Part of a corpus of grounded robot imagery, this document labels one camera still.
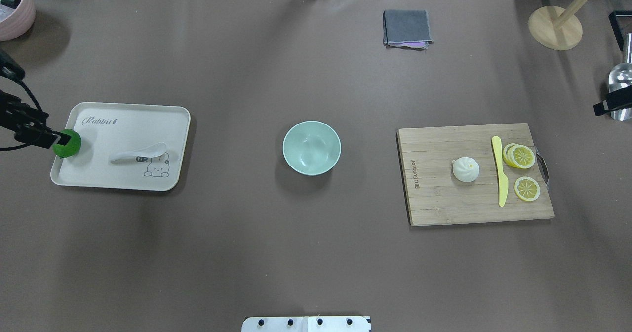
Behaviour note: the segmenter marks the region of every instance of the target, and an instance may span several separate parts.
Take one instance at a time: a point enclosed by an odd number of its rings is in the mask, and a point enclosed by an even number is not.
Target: lemon slice
[[[538,182],[528,176],[519,177],[514,184],[515,194],[523,201],[534,201],[540,196]]]
[[[509,166],[510,166],[511,161],[510,161],[510,159],[509,159],[509,157],[508,157],[507,152],[508,152],[510,149],[512,149],[512,148],[514,147],[514,145],[517,145],[517,144],[515,144],[515,143],[509,143],[509,144],[508,144],[508,145],[506,145],[506,146],[505,146],[505,148],[503,149],[503,160],[504,160],[504,161],[505,161],[505,163],[507,163],[507,165],[509,165]]]
[[[535,164],[535,154],[533,150],[524,145],[514,145],[507,152],[507,158],[511,163],[507,163],[509,166],[516,168],[530,168]]]

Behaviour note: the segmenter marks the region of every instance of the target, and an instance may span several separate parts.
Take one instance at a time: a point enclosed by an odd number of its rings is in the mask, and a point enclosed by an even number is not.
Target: green ball
[[[81,136],[79,133],[72,129],[64,129],[61,131],[63,134],[70,136],[70,141],[66,145],[54,144],[52,145],[52,151],[55,152],[60,158],[68,158],[74,156],[81,149]]]

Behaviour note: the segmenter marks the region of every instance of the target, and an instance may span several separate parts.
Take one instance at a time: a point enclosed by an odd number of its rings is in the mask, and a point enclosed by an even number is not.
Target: knife
[[[503,143],[499,136],[492,137],[492,148],[494,149],[494,160],[496,161],[496,172],[498,174],[498,206],[503,208],[505,201],[507,201],[510,182],[503,172]]]

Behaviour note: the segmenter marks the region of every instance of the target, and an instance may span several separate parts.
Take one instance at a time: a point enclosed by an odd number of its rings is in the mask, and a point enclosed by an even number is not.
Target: folded towel
[[[384,45],[426,49],[431,43],[426,10],[384,11]]]

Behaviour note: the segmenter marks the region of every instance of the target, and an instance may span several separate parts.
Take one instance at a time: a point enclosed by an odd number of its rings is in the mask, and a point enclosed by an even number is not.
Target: white spoon
[[[118,152],[110,154],[110,161],[118,161],[119,159],[145,157],[155,158],[160,157],[167,152],[167,145],[164,142],[152,144],[147,148],[129,150],[128,152]]]

